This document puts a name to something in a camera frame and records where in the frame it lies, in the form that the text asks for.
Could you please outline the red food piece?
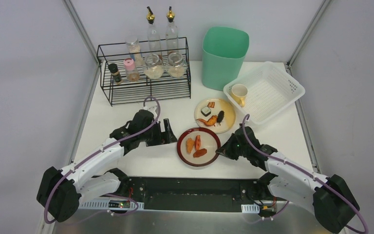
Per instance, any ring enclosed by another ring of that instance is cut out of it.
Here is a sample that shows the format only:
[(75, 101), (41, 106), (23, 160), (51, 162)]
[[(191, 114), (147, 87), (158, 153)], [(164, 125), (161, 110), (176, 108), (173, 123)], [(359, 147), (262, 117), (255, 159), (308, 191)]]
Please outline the red food piece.
[(195, 150), (198, 151), (201, 148), (201, 136), (197, 135), (195, 137)]

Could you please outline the red rimmed plate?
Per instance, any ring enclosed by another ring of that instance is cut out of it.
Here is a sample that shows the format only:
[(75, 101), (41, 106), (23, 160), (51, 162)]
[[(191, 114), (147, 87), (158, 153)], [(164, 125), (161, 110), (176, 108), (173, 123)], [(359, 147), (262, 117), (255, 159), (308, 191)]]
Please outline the red rimmed plate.
[[(207, 153), (198, 158), (194, 158), (195, 148), (191, 154), (186, 152), (186, 140), (192, 138), (195, 140), (197, 135), (201, 136), (201, 148), (207, 149)], [(221, 147), (218, 136), (211, 130), (202, 127), (190, 128), (183, 132), (177, 142), (177, 154), (179, 158), (187, 165), (193, 167), (204, 167), (213, 163), (219, 156), (216, 150)]]

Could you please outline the yellow food piece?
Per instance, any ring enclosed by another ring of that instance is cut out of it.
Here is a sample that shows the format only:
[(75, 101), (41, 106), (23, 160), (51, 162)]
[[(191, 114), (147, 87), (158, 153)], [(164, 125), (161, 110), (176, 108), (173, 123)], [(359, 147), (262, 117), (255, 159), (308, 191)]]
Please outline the yellow food piece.
[(230, 95), (235, 100), (235, 102), (240, 106), (245, 106), (245, 99), (248, 94), (248, 89), (243, 84), (234, 84), (231, 87)]

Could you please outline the pink cap spice jar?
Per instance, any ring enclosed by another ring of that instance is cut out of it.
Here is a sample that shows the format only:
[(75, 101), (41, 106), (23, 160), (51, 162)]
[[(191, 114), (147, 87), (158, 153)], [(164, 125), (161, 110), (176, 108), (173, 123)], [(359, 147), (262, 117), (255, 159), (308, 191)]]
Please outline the pink cap spice jar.
[(125, 68), (125, 71), (126, 71), (127, 80), (130, 81), (130, 82), (138, 81), (140, 79), (140, 75), (139, 75), (139, 72), (137, 70), (135, 61), (131, 58), (126, 58), (123, 61), (123, 64), (124, 64), (124, 68)]

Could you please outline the glass rice jar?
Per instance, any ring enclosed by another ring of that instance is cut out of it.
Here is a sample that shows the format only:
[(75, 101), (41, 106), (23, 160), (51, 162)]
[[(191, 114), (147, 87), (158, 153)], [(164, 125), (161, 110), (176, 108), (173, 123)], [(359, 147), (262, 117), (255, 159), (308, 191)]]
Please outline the glass rice jar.
[(157, 54), (150, 54), (145, 57), (144, 74), (150, 79), (158, 79), (164, 73), (164, 66)]
[(168, 74), (173, 78), (180, 78), (187, 72), (187, 65), (184, 57), (178, 52), (172, 52), (168, 56)]

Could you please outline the black cap spice jar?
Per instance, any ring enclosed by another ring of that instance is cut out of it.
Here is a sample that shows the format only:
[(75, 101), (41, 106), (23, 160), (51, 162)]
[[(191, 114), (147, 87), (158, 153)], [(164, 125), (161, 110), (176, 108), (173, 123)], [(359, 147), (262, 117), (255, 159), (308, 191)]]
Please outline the black cap spice jar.
[(119, 72), (117, 64), (115, 64), (115, 63), (109, 63), (108, 64), (108, 69), (109, 69), (109, 71), (111, 73), (111, 77), (114, 80), (114, 82), (117, 85), (121, 84), (123, 82), (123, 80), (121, 78), (121, 75), (120, 75), (120, 72)]

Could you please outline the glass oil bottle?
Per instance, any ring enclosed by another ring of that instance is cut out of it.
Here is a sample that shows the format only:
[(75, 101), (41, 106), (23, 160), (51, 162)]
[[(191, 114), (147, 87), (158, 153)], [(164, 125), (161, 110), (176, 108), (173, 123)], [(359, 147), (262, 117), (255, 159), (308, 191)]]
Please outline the glass oil bottle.
[(167, 13), (168, 25), (166, 27), (165, 39), (168, 55), (178, 52), (178, 28), (174, 22), (175, 14), (170, 6)]
[(147, 6), (148, 14), (146, 19), (149, 23), (149, 27), (147, 30), (147, 38), (149, 42), (149, 49), (156, 53), (160, 59), (162, 59), (162, 48), (161, 48), (161, 39), (158, 33), (156, 25), (154, 25), (155, 15), (152, 12), (151, 8)]

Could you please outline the silver lid bead jar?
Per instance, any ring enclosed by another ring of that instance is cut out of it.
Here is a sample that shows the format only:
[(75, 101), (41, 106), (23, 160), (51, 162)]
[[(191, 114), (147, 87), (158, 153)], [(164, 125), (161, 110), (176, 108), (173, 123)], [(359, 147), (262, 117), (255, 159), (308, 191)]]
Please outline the silver lid bead jar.
[(125, 39), (127, 49), (130, 53), (130, 57), (134, 60), (137, 67), (144, 65), (143, 56), (141, 54), (141, 47), (137, 36), (128, 36)]

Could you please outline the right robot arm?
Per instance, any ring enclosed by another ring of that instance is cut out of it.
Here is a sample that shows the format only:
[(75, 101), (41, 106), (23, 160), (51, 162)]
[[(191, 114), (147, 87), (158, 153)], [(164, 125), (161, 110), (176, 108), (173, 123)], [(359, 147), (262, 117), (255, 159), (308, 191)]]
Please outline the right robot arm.
[(345, 180), (309, 171), (293, 162), (276, 148), (259, 143), (253, 130), (240, 127), (216, 153), (232, 160), (246, 158), (253, 166), (265, 171), (249, 194), (251, 200), (278, 197), (308, 212), (326, 230), (339, 233), (355, 216), (352, 207), (360, 207)]

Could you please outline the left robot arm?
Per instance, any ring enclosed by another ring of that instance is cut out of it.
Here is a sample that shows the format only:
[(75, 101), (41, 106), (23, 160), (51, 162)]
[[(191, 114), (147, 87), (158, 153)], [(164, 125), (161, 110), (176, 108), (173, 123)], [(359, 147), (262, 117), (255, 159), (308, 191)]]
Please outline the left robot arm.
[(43, 173), (37, 193), (37, 201), (45, 210), (44, 216), (53, 217), (46, 223), (64, 222), (82, 203), (125, 190), (128, 177), (117, 168), (99, 177), (94, 175), (105, 165), (136, 149), (141, 142), (146, 146), (175, 143), (177, 138), (169, 120), (164, 120), (162, 131), (157, 117), (149, 110), (139, 110), (132, 120), (113, 130), (104, 143), (85, 158), (61, 169), (48, 168)]

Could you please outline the orange fried nugget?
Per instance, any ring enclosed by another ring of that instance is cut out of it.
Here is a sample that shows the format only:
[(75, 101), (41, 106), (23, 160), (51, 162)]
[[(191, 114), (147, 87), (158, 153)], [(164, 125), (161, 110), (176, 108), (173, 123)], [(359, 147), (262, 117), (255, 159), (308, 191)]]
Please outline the orange fried nugget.
[(186, 152), (191, 154), (192, 150), (195, 148), (195, 140), (192, 138), (188, 138), (186, 140)]

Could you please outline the black spiky sea cucumber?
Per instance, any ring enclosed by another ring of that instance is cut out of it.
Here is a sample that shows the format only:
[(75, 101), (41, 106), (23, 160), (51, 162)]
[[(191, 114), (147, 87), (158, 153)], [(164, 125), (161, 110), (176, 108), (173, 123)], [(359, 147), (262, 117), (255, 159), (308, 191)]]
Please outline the black spiky sea cucumber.
[(220, 125), (224, 119), (224, 116), (225, 116), (225, 112), (223, 110), (221, 110), (218, 115), (217, 115), (217, 119), (216, 119), (216, 123), (218, 125)]

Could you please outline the sushi roll piece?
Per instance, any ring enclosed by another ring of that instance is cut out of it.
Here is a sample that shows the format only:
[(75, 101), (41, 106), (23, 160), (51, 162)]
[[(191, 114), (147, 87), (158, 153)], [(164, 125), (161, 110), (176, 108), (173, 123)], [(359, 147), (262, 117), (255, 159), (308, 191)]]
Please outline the sushi roll piece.
[(207, 117), (211, 114), (211, 109), (208, 106), (205, 106), (201, 109), (201, 114)]

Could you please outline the cream floral plate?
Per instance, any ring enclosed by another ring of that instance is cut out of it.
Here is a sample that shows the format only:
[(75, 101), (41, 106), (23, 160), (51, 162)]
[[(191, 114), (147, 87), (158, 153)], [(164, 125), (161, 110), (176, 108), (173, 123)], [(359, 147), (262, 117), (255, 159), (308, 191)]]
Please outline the cream floral plate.
[[(215, 102), (215, 107), (211, 108), (211, 114), (207, 117), (203, 116), (201, 114), (201, 109), (207, 106), (207, 104), (212, 101)], [(202, 123), (196, 121), (196, 119), (198, 118), (208, 120), (213, 115), (217, 116), (221, 110), (225, 112), (225, 116), (220, 125), (216, 123), (215, 126), (205, 126)], [(200, 127), (208, 128), (212, 130), (214, 133), (221, 134), (221, 133), (229, 131), (233, 127), (236, 121), (236, 112), (234, 110), (233, 105), (227, 100), (222, 99), (222, 98), (208, 98), (208, 99), (202, 100), (196, 106), (196, 109), (194, 112), (194, 119)]]

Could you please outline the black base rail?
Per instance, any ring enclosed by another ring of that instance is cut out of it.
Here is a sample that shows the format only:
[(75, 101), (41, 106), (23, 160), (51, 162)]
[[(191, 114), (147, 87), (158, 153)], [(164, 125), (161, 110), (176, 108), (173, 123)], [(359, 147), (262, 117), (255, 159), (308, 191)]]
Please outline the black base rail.
[(257, 179), (128, 177), (113, 195), (144, 204), (145, 210), (241, 212), (243, 205), (278, 206)]

